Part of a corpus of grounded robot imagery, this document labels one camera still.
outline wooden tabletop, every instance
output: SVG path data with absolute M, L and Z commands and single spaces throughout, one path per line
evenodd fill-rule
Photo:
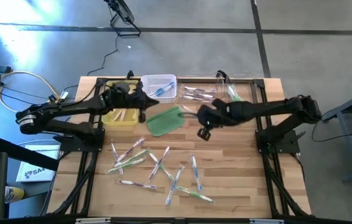
M 97 77 L 81 77 L 76 100 L 82 99 L 92 89 Z M 278 78 L 264 79 L 269 101 L 283 100 L 284 92 Z M 211 84 L 191 84 L 195 87 L 213 88 Z M 244 84 L 236 85 L 239 95 L 252 101 L 249 88 Z M 174 104 L 155 105 L 147 110 L 147 118 L 165 111 L 174 105 L 183 104 L 193 110 L 198 103 L 178 98 Z M 278 124 L 287 115 L 273 116 L 273 124 Z M 73 116 L 71 122 L 87 121 L 88 115 Z M 214 129 L 211 139 L 206 142 L 197 137 L 200 124 L 196 119 L 188 118 L 185 124 L 171 133 L 153 137 L 145 123 L 136 126 L 109 127 L 102 152 L 98 156 L 95 180 L 91 193 L 89 216 L 106 217 L 195 217 L 195 218 L 269 218 L 271 217 L 269 199 L 261 155 L 257 153 L 254 130 L 255 120 L 235 127 Z M 146 141 L 142 147 L 135 148 L 133 154 L 141 149 L 150 148 L 157 158 L 170 146 L 170 154 L 164 165 L 176 175 L 180 165 L 185 166 L 179 185 L 197 191 L 190 155 L 197 159 L 202 194 L 212 198 L 215 203 L 191 197 L 176 191 L 169 207 L 165 206 L 171 183 L 166 174 L 159 170 L 150 184 L 158 190 L 147 190 L 131 185 L 121 185 L 119 180 L 131 180 L 147 183 L 148 176 L 155 163 L 150 157 L 136 166 L 124 169 L 124 175 L 115 172 L 107 174 L 113 167 L 110 142 L 113 140 L 118 154 L 129 149 L 140 137 Z M 75 185 L 80 163 L 80 152 L 72 152 L 60 161 L 48 212 L 54 211 L 66 199 Z M 295 201 L 304 211 L 310 213 L 305 184 L 299 163 L 288 154 L 280 154 L 280 164 L 284 184 Z M 80 206 L 85 188 L 81 191 Z M 281 212 L 278 191 L 275 191 L 277 208 Z

